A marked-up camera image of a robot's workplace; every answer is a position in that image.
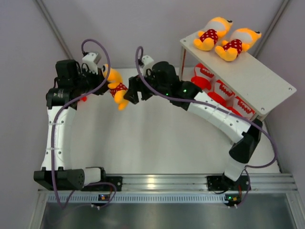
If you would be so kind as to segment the yellow plush polka-dot front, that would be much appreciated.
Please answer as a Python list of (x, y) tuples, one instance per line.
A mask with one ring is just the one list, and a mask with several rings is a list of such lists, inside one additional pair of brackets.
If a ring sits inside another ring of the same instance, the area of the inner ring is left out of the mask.
[(110, 68), (110, 74), (108, 76), (108, 88), (110, 93), (118, 105), (118, 110), (124, 110), (129, 101), (124, 99), (125, 94), (127, 93), (128, 88), (123, 84), (122, 76), (116, 69)]

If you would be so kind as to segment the yellow plush polka-dot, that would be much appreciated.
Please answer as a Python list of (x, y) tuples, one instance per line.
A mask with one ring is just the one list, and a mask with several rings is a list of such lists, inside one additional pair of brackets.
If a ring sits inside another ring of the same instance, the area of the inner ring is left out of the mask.
[(193, 40), (195, 48), (201, 51), (211, 51), (217, 42), (231, 29), (233, 21), (223, 18), (212, 18), (203, 30), (198, 31), (197, 38)]
[(247, 52), (262, 37), (260, 31), (249, 28), (239, 28), (235, 30), (230, 39), (223, 40), (221, 45), (215, 47), (215, 53), (224, 61), (232, 62), (241, 53)]
[(110, 74), (108, 76), (108, 88), (110, 93), (118, 105), (118, 110), (124, 110), (129, 101), (124, 99), (125, 94), (127, 93), (128, 88), (123, 84), (122, 76), (116, 69), (110, 68)]

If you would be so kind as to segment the red shark plush back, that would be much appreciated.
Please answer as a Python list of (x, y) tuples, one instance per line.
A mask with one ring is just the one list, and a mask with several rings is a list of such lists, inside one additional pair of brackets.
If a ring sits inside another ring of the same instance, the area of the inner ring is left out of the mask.
[(198, 63), (194, 67), (194, 76), (191, 78), (191, 82), (201, 89), (211, 90), (213, 78), (214, 74), (202, 63)]

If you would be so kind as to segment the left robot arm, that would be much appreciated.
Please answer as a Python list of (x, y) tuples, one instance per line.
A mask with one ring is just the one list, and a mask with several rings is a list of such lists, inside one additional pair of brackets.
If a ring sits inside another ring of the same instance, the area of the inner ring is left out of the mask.
[(108, 67), (76, 60), (62, 60), (55, 64), (57, 77), (46, 94), (48, 138), (41, 168), (33, 178), (47, 190), (86, 190), (91, 185), (104, 190), (108, 179), (103, 167), (75, 169), (71, 163), (72, 124), (78, 107), (78, 97), (99, 88), (95, 95), (108, 91), (104, 82)]

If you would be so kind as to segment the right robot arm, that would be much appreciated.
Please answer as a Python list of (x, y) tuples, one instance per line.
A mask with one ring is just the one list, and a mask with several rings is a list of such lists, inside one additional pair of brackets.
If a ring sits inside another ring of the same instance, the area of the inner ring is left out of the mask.
[(194, 83), (180, 80), (175, 68), (166, 61), (144, 63), (137, 60), (136, 69), (138, 75), (129, 78), (124, 98), (137, 104), (157, 95), (220, 129), (233, 142), (222, 183), (227, 189), (238, 186), (240, 176), (260, 142), (262, 122), (257, 119), (252, 122), (234, 114)]

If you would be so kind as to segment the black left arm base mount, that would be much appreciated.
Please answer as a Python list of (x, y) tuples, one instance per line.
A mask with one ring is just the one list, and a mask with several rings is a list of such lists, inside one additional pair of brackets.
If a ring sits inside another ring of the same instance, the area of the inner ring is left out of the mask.
[(84, 186), (81, 191), (111, 192), (111, 191), (114, 191), (115, 188), (116, 188), (116, 191), (121, 191), (122, 184), (123, 184), (122, 176), (106, 176), (105, 179), (100, 182), (92, 183), (92, 184), (88, 184), (88, 185)]

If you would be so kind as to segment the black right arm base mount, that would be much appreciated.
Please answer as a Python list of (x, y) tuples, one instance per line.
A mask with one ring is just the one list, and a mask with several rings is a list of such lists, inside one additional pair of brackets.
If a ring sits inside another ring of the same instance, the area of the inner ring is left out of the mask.
[(225, 175), (214, 175), (207, 177), (207, 185), (209, 191), (238, 191), (238, 184), (227, 178)]

